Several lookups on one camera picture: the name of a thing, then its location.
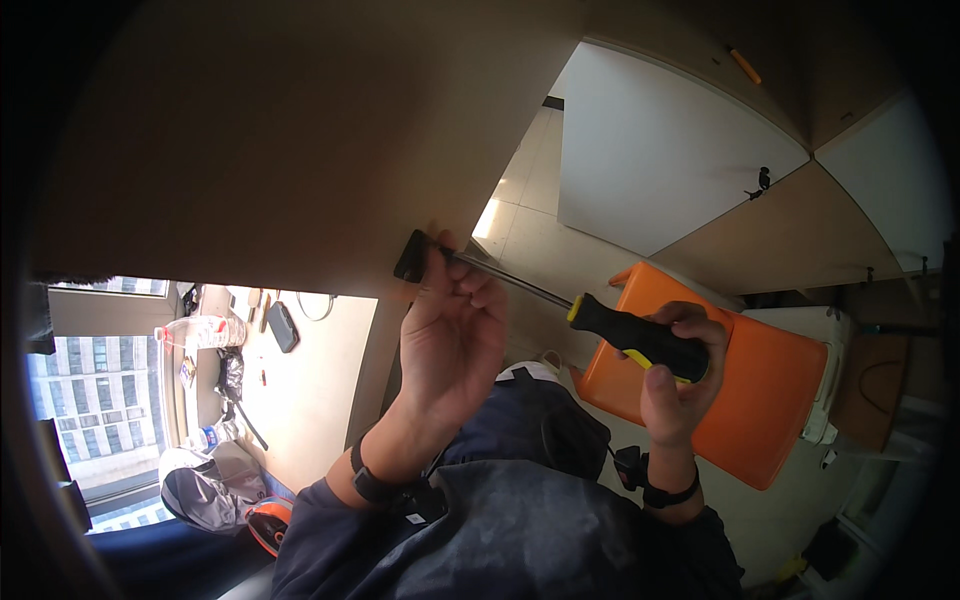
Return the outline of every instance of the cable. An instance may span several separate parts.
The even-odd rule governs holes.
[[[864,375],[866,375],[868,372],[870,372],[871,369],[875,369],[875,368],[877,368],[877,367],[885,367],[885,366],[887,366],[887,365],[899,365],[901,362],[902,362],[902,361],[899,361],[899,360],[885,360],[885,361],[880,362],[880,363],[875,363],[875,364],[871,365],[870,367],[867,367],[866,369],[864,369],[863,371],[861,371],[861,372],[860,372],[860,377],[856,380],[856,388],[857,388],[857,391],[860,393],[861,396],[863,396],[863,399],[867,400],[867,403],[869,403],[871,406],[873,406],[874,408],[876,408],[878,411],[880,411],[880,412],[883,413],[884,415],[889,415],[889,414],[890,414],[890,411],[886,410],[885,408],[881,408],[879,404],[877,404],[876,402],[874,402],[873,400],[871,400],[869,396],[867,396],[866,394],[864,394],[864,392],[863,392],[863,377],[864,377]]]
[[[306,314],[305,310],[303,310],[303,302],[300,300],[300,292],[297,292],[297,304],[300,305],[300,312],[303,313],[303,316],[307,318],[307,321],[322,321],[330,316],[330,311],[333,310],[333,299],[335,299],[337,295],[327,294],[326,297],[330,300],[329,304],[326,306],[326,312],[319,319],[314,319],[310,315]]]

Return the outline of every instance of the tiled floor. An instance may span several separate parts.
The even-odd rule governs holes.
[[[541,108],[503,174],[474,237],[502,268],[564,297],[590,292],[614,305],[619,290],[607,279],[643,257],[557,223],[564,114]],[[693,287],[693,282],[684,281]],[[584,369],[599,340],[573,331],[564,312],[544,300],[507,286],[510,293],[508,364],[547,348],[568,364]],[[708,300],[738,309],[726,299],[698,288]],[[572,382],[561,382],[572,394]],[[646,430],[584,404],[611,430],[612,447],[646,447]],[[858,459],[838,458],[820,470],[821,446],[797,440],[777,481],[758,492],[710,463],[698,459],[707,503],[724,519],[727,535],[749,587],[774,577],[780,566],[806,547],[817,527],[830,519],[846,497],[859,469]],[[608,463],[600,482],[634,500]]]

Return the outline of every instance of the orange stool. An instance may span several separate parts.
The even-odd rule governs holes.
[[[724,384],[693,433],[693,450],[740,481],[766,490],[804,428],[827,365],[827,347],[749,317],[717,308],[671,276],[637,263],[610,285],[625,283],[616,305],[638,316],[672,300],[704,306],[730,336]],[[645,370],[618,360],[601,342],[587,372],[570,369],[580,398],[640,425]]]

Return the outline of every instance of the person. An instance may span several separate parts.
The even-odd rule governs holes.
[[[438,239],[455,247],[448,231]],[[555,377],[526,366],[498,375],[501,284],[428,250],[400,331],[400,392],[359,447],[298,494],[273,597],[738,597],[742,570],[704,505],[690,441],[720,389],[727,334],[696,304],[648,318],[703,340],[710,367],[692,385],[663,365],[645,374],[647,486],[682,501],[641,509],[596,483],[610,432]],[[422,501],[368,499],[390,490]]]

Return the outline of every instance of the grey bag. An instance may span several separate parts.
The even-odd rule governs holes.
[[[247,509],[267,496],[260,465],[236,442],[223,442],[210,454],[168,448],[158,475],[167,510],[215,534],[239,533],[247,526]]]

